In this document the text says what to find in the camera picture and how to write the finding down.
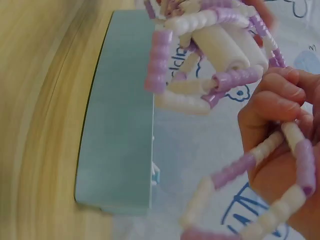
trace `purple bead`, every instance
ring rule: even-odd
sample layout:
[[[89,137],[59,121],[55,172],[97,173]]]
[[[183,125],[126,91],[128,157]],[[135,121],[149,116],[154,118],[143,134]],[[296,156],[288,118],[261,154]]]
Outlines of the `purple bead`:
[[[275,68],[280,67],[275,57],[272,57],[269,59],[269,64],[271,67],[275,67]]]
[[[309,139],[301,140],[294,149],[296,156],[296,182],[310,197],[316,190],[316,166],[312,143]]]
[[[259,75],[253,67],[247,69],[217,72],[212,77],[217,82],[217,92],[227,92],[238,86],[252,84],[259,80]]]
[[[170,43],[173,33],[170,30],[155,31],[152,35],[152,48],[144,88],[155,94],[166,90],[166,72],[170,57]]]
[[[210,108],[213,109],[219,102],[226,95],[225,92],[216,92],[214,89],[210,91],[209,94],[203,95],[201,99],[205,100],[209,103]]]
[[[175,82],[185,81],[187,80],[187,74],[183,71],[178,71],[172,80]]]
[[[234,9],[216,7],[212,10],[216,12],[217,23],[234,23],[238,20],[238,15]]]
[[[173,39],[173,32],[171,30],[159,30],[152,34],[152,44],[169,45]]]
[[[253,67],[248,67],[247,69],[239,69],[237,70],[237,72],[241,75],[241,82],[237,86],[253,84],[259,80],[259,75]]]
[[[239,235],[202,231],[196,227],[192,227],[181,234],[180,240],[241,240],[241,237]]]
[[[149,18],[150,19],[155,19],[156,18],[156,14],[155,14],[155,11],[151,5],[151,2],[150,0],[144,0],[144,6],[145,6],[145,9],[149,15]]]
[[[251,153],[246,153],[239,160],[225,167],[220,172],[213,173],[211,180],[216,190],[221,189],[227,183],[233,181],[236,177],[244,174],[256,165],[256,158]]]
[[[253,23],[256,32],[260,37],[264,37],[267,35],[267,27],[264,21],[260,18],[259,15],[255,15],[249,18],[250,22]]]
[[[201,0],[201,9],[207,10],[212,7],[231,8],[232,0]]]
[[[230,89],[232,89],[232,76],[227,72],[217,72],[215,75],[212,76],[212,80],[216,81],[217,92],[228,92]]]

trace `teal box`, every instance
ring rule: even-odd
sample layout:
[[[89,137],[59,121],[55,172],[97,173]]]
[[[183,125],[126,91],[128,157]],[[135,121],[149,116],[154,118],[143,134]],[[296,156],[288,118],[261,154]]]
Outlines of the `teal box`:
[[[144,10],[112,15],[89,97],[75,200],[111,214],[151,207],[153,94],[144,90],[155,29]]]

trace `wooden surface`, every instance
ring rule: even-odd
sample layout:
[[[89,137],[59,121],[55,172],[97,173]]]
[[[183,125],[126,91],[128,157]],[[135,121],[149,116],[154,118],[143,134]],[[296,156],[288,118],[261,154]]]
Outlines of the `wooden surface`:
[[[133,0],[0,0],[0,239],[109,240],[74,201],[95,66],[113,10]]]

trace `blue cartoon print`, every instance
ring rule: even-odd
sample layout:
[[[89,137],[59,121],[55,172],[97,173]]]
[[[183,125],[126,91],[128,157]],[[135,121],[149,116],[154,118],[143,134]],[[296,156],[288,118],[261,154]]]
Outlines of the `blue cartoon print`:
[[[231,204],[222,216],[220,224],[226,226],[229,231],[238,234],[238,231],[247,224],[255,221],[263,212],[268,210],[268,205],[258,200],[258,195],[254,193],[247,182],[241,190],[233,197]],[[270,234],[269,239],[286,240],[290,228],[286,224],[280,225],[275,232]]]
[[[275,2],[279,0],[264,0],[265,2]],[[283,0],[292,5],[292,12],[296,18],[303,19],[308,13],[307,0]]]

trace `plastic bead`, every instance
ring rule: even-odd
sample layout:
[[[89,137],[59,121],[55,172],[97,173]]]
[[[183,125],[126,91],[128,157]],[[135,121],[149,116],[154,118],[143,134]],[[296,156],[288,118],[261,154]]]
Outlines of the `plastic bead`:
[[[272,57],[269,59],[269,64],[271,67],[274,67],[274,68],[280,67],[280,65],[275,57]]]
[[[258,218],[257,223],[262,226],[265,234],[269,234],[276,230],[280,221],[277,216],[269,210]]]
[[[196,224],[197,219],[201,216],[205,207],[208,205],[214,189],[215,186],[209,176],[205,176],[200,181],[192,199],[186,207],[185,213],[180,218],[179,222],[183,229],[187,229],[193,224]]]
[[[187,81],[171,82],[167,89],[176,93],[184,95],[208,94],[214,87],[214,82],[211,79],[191,79]]]
[[[164,23],[165,28],[172,30],[177,36],[193,32],[217,23],[218,16],[212,10],[173,17]]]
[[[173,33],[169,30],[155,31],[152,35],[150,62],[144,82],[144,88],[147,91],[161,94],[166,89],[166,73],[172,38]]]
[[[146,11],[147,11],[147,13],[149,15],[149,18],[150,19],[155,19],[156,18],[156,14],[155,14],[155,11],[154,11],[154,9],[153,9],[153,7],[151,5],[150,0],[144,0],[143,3],[144,3],[144,6],[145,6],[145,9],[146,9]]]
[[[279,131],[276,131],[253,148],[250,152],[254,155],[256,164],[258,165],[263,159],[267,158],[283,141],[283,135]]]
[[[261,77],[253,67],[245,70],[230,70],[228,72],[217,72],[212,79],[217,82],[217,92],[227,92],[237,86],[252,84],[258,81]]]
[[[273,212],[280,223],[286,222],[291,216],[290,206],[283,200],[275,201],[269,211]]]
[[[257,14],[249,18],[249,20],[255,26],[256,32],[260,37],[265,37],[267,35],[267,27],[261,17]]]
[[[219,100],[225,95],[225,92],[216,92],[215,90],[211,90],[209,94],[203,95],[201,99],[205,100],[210,105],[210,109],[213,109],[218,104]]]
[[[216,12],[218,24],[233,23],[240,28],[247,28],[250,25],[250,21],[246,17],[237,13],[234,9],[215,7],[212,10]]]
[[[291,186],[281,197],[281,201],[284,201],[290,207],[290,215],[299,210],[306,202],[307,197],[302,188],[295,184]]]
[[[261,240],[264,237],[262,226],[256,222],[247,225],[240,232],[241,240]]]
[[[281,128],[291,152],[294,154],[297,143],[304,140],[305,136],[294,122],[285,122],[281,125]]]
[[[231,8],[232,0],[201,0],[201,10],[207,10],[212,7]]]
[[[233,162],[230,166],[225,167],[220,172],[211,175],[215,190],[219,190],[228,182],[245,173],[245,171],[253,168],[256,165],[255,156],[247,153]]]
[[[316,190],[316,166],[312,143],[308,139],[298,142],[294,149],[296,157],[296,182],[307,197]]]
[[[279,66],[281,68],[285,68],[286,67],[286,63],[285,63],[285,59],[284,56],[282,55],[281,51],[279,48],[277,48],[276,50],[273,51],[275,58],[279,64]]]
[[[161,95],[155,95],[154,103],[158,108],[178,113],[191,115],[208,115],[210,113],[210,105],[206,101],[192,96],[176,94],[168,90]]]

